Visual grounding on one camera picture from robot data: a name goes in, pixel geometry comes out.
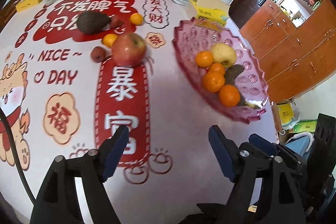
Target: fruit tray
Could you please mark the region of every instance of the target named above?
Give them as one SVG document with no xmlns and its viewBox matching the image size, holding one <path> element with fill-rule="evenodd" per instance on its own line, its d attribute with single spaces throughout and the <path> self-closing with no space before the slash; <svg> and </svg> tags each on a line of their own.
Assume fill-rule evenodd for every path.
<svg viewBox="0 0 336 224">
<path fill-rule="evenodd" d="M 264 79 L 264 72 L 259 67 L 258 60 L 246 49 L 239 37 L 232 35 L 227 28 L 216 25 L 219 31 L 200 27 L 204 20 L 181 20 L 180 25 L 175 27 L 173 45 L 177 61 L 185 76 L 193 88 L 206 100 L 206 102 L 216 111 L 224 114 L 233 121 L 250 123 L 260 120 L 260 115 L 265 113 L 265 105 L 268 101 L 267 84 Z M 225 43 L 236 51 L 237 61 L 244 67 L 242 72 L 235 80 L 235 85 L 246 102 L 250 106 L 223 106 L 218 95 L 208 92 L 202 87 L 202 77 L 206 73 L 205 69 L 199 68 L 195 61 L 195 55 L 200 51 L 207 51 L 215 43 Z"/>
</svg>

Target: yellow box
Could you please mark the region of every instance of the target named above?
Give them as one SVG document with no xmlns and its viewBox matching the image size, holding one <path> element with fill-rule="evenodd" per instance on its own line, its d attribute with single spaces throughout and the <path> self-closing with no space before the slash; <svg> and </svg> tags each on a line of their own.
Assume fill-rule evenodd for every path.
<svg viewBox="0 0 336 224">
<path fill-rule="evenodd" d="M 16 11 L 21 12 L 32 6 L 38 5 L 42 0 L 22 0 L 16 5 Z"/>
<path fill-rule="evenodd" d="M 206 19 L 210 23 L 217 23 L 225 27 L 229 18 L 230 6 L 221 0 L 190 0 L 186 6 L 186 13 L 189 18 Z M 209 29 L 213 29 L 212 24 L 204 23 Z"/>
</svg>

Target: orange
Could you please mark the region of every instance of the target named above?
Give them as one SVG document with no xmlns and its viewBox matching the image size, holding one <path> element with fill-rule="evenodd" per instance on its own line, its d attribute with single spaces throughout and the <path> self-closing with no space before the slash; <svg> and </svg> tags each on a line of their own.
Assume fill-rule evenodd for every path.
<svg viewBox="0 0 336 224">
<path fill-rule="evenodd" d="M 223 65 L 220 64 L 220 63 L 213 63 L 213 64 L 210 66 L 210 68 L 209 68 L 208 71 L 218 71 L 218 72 L 220 72 L 222 75 L 225 74 L 225 69 L 224 69 Z"/>
<path fill-rule="evenodd" d="M 132 14 L 131 17 L 129 18 L 129 20 L 134 25 L 141 25 L 142 22 L 143 22 L 142 15 L 140 15 L 139 13 Z"/>
<path fill-rule="evenodd" d="M 210 92 L 218 92 L 225 84 L 224 76 L 218 71 L 210 71 L 202 78 L 202 86 Z"/>
<path fill-rule="evenodd" d="M 212 53 L 209 51 L 202 51 L 196 54 L 195 56 L 196 65 L 200 68 L 210 67 L 213 63 Z"/>
<path fill-rule="evenodd" d="M 104 38 L 102 39 L 102 43 L 106 46 L 111 48 L 113 43 L 115 42 L 115 40 L 118 38 L 118 36 L 114 33 L 109 33 L 107 35 L 104 36 Z"/>
<path fill-rule="evenodd" d="M 218 95 L 219 101 L 226 107 L 234 107 L 240 101 L 240 93 L 234 85 L 223 86 Z"/>
</svg>

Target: black cable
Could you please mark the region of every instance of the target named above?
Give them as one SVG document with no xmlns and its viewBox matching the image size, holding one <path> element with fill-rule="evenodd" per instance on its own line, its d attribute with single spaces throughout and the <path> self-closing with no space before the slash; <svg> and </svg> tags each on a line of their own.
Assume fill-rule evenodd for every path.
<svg viewBox="0 0 336 224">
<path fill-rule="evenodd" d="M 35 198 L 34 198 L 34 195 L 31 191 L 31 189 L 29 188 L 28 182 L 27 182 L 26 177 L 23 173 L 21 163 L 20 163 L 20 159 L 19 159 L 19 156 L 18 156 L 17 151 L 16 151 L 16 145 L 15 145 L 13 133 L 12 133 L 12 130 L 11 130 L 11 126 L 9 125 L 7 117 L 3 113 L 1 107 L 0 107 L 0 120 L 2 121 L 2 123 L 4 125 L 4 127 L 6 129 L 6 132 L 7 132 L 7 135 L 8 135 L 8 138 L 9 138 L 10 148 L 12 149 L 12 154 L 13 154 L 13 157 L 14 157 L 14 162 L 15 162 L 15 165 L 16 165 L 16 168 L 17 168 L 17 172 L 19 173 L 19 176 L 21 178 L 21 182 L 22 182 L 22 184 L 23 184 L 23 186 L 24 186 L 32 204 L 34 205 L 35 204 Z"/>
</svg>

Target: cabinet door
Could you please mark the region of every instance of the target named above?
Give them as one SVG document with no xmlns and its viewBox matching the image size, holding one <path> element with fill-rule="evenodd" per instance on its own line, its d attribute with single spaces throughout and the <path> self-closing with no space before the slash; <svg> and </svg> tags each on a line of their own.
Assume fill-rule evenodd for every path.
<svg viewBox="0 0 336 224">
<path fill-rule="evenodd" d="M 291 34 L 296 29 L 293 22 L 291 22 L 283 12 L 278 14 L 276 19 L 287 34 Z"/>
<path fill-rule="evenodd" d="M 248 42 L 251 42 L 273 18 L 264 7 L 261 7 L 240 29 L 240 33 Z"/>
<path fill-rule="evenodd" d="M 273 18 L 275 18 L 281 12 L 279 6 L 271 0 L 266 0 L 262 7 L 265 7 L 266 10 L 273 16 Z"/>
<path fill-rule="evenodd" d="M 311 52 L 308 72 L 317 84 L 336 70 L 336 30 Z"/>
<path fill-rule="evenodd" d="M 336 9 L 330 0 L 320 7 L 291 35 L 301 47 L 300 56 L 305 56 L 320 44 L 336 28 Z"/>
<path fill-rule="evenodd" d="M 283 73 L 268 82 L 269 99 L 274 102 L 290 99 L 312 86 L 307 71 L 308 54 Z"/>
<path fill-rule="evenodd" d="M 261 59 L 286 37 L 286 32 L 283 30 L 280 23 L 274 19 L 251 41 L 250 45 L 253 48 L 254 55 L 258 59 Z"/>
<path fill-rule="evenodd" d="M 285 38 L 279 45 L 259 60 L 260 68 L 265 72 L 265 80 L 268 82 L 293 64 L 299 58 L 298 46 L 289 38 Z"/>
</svg>

